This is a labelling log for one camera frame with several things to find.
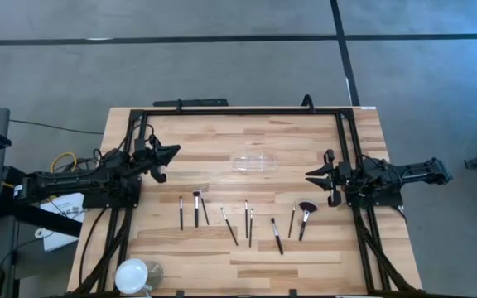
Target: wooden tabletop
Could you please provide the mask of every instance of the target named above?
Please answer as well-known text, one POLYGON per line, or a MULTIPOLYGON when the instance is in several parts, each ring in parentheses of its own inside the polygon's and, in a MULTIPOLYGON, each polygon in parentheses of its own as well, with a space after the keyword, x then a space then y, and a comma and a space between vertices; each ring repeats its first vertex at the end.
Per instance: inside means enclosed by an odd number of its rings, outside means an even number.
MULTIPOLYGON (((124 138, 129 111, 110 110, 102 151, 117 147, 124 138)), ((388 159, 377 110, 355 108, 354 114, 364 154, 388 159)), ((165 184, 158 185, 149 175, 143 176, 139 206, 132 217, 127 258, 155 261, 163 267, 165 278, 153 295, 173 295, 176 290, 186 295, 285 295, 289 289, 297 289, 300 295, 365 293, 350 209, 345 204, 328 207, 328 193, 305 181, 305 172, 322 166, 326 149, 333 149, 336 158, 341 158, 333 116, 159 116, 150 117, 149 123, 163 145, 181 145, 166 169, 165 184), (277 168, 234 171, 233 160, 259 152, 277 158, 277 168), (198 189, 202 189, 210 225, 200 204, 200 226, 195 228, 192 192, 198 189), (183 231, 180 196, 184 199, 183 231), (245 199, 254 209, 251 248, 244 223, 245 199), (310 216, 305 237, 299 242, 299 208, 292 236, 288 238, 287 234, 292 204, 302 200, 316 202, 319 209, 310 216), (221 207, 238 246, 230 236, 221 207), (283 256, 277 250, 271 217, 281 234, 283 256)), ((350 141, 349 129, 345 131, 350 141)), ((85 215, 68 291, 78 286, 80 256, 98 213, 91 210, 85 215)), ((376 213, 383 250, 406 280, 420 288, 404 220, 390 208, 376 208, 376 213)), ((99 220, 90 240, 84 276, 103 253, 108 221, 109 211, 99 220)), ((375 264, 372 255, 371 263, 375 264)), ((114 256, 107 289, 113 288, 116 264, 114 256)), ((379 287, 376 266, 373 270, 375 286, 379 287)))

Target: yellow cable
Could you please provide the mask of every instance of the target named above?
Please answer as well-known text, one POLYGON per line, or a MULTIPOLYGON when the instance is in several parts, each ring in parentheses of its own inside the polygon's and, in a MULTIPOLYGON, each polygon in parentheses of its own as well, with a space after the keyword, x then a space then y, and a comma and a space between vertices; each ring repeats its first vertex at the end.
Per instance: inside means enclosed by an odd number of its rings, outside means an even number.
POLYGON ((58 155, 57 158, 55 158, 53 160, 53 162, 51 163, 51 173, 54 173, 55 172, 55 166, 56 166, 56 163, 64 156, 71 156, 73 157, 73 162, 74 162, 74 165, 73 165, 73 168, 71 169, 71 171, 74 171, 76 169, 76 156, 73 152, 64 152, 60 155, 58 155))

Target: brush handle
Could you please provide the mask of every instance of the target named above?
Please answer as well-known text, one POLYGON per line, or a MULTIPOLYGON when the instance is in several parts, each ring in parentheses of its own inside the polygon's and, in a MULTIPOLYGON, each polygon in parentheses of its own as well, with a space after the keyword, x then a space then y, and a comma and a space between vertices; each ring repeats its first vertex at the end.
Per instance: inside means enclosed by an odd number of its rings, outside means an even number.
POLYGON ((299 232, 299 241, 303 239, 303 234, 305 233, 306 222, 301 224, 301 231, 299 232))
POLYGON ((292 233, 292 224, 294 223, 294 213, 295 212, 296 212, 295 210, 291 211, 290 228, 288 229, 288 237, 290 237, 290 234, 292 233))
POLYGON ((284 254, 284 252, 282 252, 282 243, 281 243, 281 239, 279 238, 279 236, 276 236, 275 240, 277 241, 277 246, 279 247, 279 252, 281 254, 284 254))
POLYGON ((233 236, 233 241, 235 241, 235 244, 237 244, 237 246, 238 246, 239 243, 237 242, 237 238, 235 237, 235 234, 233 233, 233 229, 231 228, 231 224, 229 224, 229 221, 227 219, 225 220, 225 223, 228 224, 229 232, 231 233, 231 236, 233 236))
POLYGON ((253 216, 249 218, 249 246, 252 247, 253 238, 253 216))
POLYGON ((209 218, 207 217, 207 211, 205 211, 204 198, 200 198, 200 199, 202 200, 202 208, 204 209, 205 221, 207 222, 207 225, 209 225, 209 218))
POLYGON ((246 219, 246 239, 248 239, 248 210, 246 209, 244 211, 244 214, 246 215, 245 219, 246 219))

